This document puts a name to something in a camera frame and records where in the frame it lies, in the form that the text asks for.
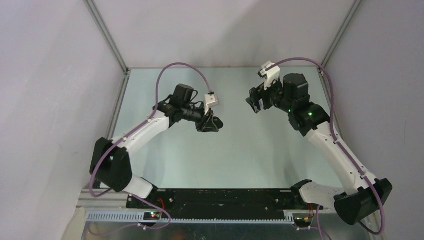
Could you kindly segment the black earbud charging case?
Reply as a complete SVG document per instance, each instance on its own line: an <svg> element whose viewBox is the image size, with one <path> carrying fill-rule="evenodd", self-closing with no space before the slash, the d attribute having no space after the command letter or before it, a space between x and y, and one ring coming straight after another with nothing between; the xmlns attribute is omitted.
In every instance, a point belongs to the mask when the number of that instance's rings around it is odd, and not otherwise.
<svg viewBox="0 0 424 240"><path fill-rule="evenodd" d="M213 117L213 123L215 124L215 126L218 130L220 130L224 127L224 123L216 116Z"/></svg>

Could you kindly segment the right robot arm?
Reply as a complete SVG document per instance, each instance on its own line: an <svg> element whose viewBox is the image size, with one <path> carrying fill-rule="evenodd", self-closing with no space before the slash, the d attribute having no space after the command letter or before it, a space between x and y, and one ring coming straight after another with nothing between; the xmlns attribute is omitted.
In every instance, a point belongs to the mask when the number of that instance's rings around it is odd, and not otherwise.
<svg viewBox="0 0 424 240"><path fill-rule="evenodd" d="M310 100L305 76L290 73L249 90L246 102L255 113L272 107L287 113L295 131L312 143L326 158L341 188L303 180L291 187L291 204L304 209L309 204L335 210L348 225L360 223L380 210L393 186L386 178L378 179L354 156L339 133L331 129L330 116Z"/></svg>

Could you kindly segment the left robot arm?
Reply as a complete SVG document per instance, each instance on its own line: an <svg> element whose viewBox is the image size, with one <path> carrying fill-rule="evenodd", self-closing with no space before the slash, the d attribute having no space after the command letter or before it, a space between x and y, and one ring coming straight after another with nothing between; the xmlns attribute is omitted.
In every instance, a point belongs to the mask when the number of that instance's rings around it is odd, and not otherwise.
<svg viewBox="0 0 424 240"><path fill-rule="evenodd" d="M128 133L96 141L89 169L92 180L98 180L115 192L127 192L138 196L145 208L153 208L158 202L155 186L133 174L131 156L160 133L180 121L193 122L200 133L217 133L224 126L214 115L212 107L219 105L214 92L204 96L202 102L194 102L198 91L185 84L178 84L173 94L160 101L146 120Z"/></svg>

